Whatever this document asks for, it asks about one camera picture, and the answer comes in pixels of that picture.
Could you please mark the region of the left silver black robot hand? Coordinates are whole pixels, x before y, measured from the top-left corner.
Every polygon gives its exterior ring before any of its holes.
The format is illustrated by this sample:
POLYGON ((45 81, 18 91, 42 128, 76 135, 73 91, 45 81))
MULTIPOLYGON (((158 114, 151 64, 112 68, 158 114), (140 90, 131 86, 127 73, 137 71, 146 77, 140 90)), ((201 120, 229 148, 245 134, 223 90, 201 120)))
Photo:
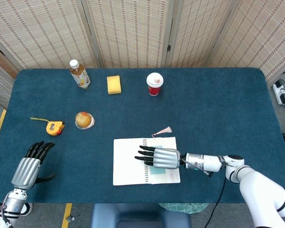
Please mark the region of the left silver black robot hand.
POLYGON ((55 178, 52 173, 47 177, 39 177, 39 170, 49 150, 55 146, 54 143, 36 142, 28 149, 26 155, 19 162, 12 178, 12 185, 16 189, 29 190, 35 184, 47 182, 55 178))

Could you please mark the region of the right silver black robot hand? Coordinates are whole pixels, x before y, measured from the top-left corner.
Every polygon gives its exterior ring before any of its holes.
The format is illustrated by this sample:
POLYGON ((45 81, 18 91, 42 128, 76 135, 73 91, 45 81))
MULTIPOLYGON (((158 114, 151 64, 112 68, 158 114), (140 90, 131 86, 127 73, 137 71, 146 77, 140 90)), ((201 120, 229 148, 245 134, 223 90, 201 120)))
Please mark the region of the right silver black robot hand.
POLYGON ((138 153, 142 156, 135 156, 134 158, 143 161, 145 165, 163 169, 177 169, 180 166, 181 153, 176 149, 142 145, 139 147, 141 150, 138 153))

